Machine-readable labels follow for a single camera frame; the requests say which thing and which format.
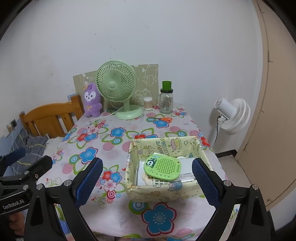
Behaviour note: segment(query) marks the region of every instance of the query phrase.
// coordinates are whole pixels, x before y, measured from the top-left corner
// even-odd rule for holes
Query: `white fan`
[[[243,129],[250,119],[250,106],[241,99],[234,99],[228,102],[225,98],[219,98],[215,105],[215,109],[221,113],[217,123],[217,136],[222,128],[226,134],[233,135]]]

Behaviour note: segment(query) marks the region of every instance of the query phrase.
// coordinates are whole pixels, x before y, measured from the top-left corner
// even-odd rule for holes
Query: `beige wooden door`
[[[296,44],[279,17],[258,3],[269,51],[267,85],[258,121],[238,162],[270,209],[296,186]]]

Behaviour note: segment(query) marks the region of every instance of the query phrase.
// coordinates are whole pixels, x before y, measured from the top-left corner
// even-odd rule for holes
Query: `tablecloth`
[[[170,115],[160,114],[155,106],[132,120],[108,116],[113,111],[108,110],[98,118],[82,117],[62,140],[52,155],[52,169],[38,183],[50,187],[72,180],[94,157],[99,157],[104,163],[103,173],[86,205],[80,207],[94,233],[129,238],[195,240],[215,211],[204,195],[191,198],[184,195],[171,202],[132,202],[124,191],[126,161],[132,139],[197,136],[212,168],[221,179],[225,179],[209,143],[180,105]],[[171,118],[171,122],[161,118]],[[66,227],[61,207],[57,205],[56,208],[61,223]]]

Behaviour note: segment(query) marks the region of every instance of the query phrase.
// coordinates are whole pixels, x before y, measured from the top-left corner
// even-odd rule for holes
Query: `fan center cap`
[[[116,86],[116,83],[115,83],[114,81],[110,81],[110,82],[109,82],[109,87],[110,87],[111,89],[114,89],[115,86]]]

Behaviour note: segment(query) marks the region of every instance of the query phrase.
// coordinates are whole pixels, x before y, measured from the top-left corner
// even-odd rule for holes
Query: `human hand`
[[[9,215],[9,226],[15,231],[16,235],[23,236],[25,230],[25,216],[22,212]]]

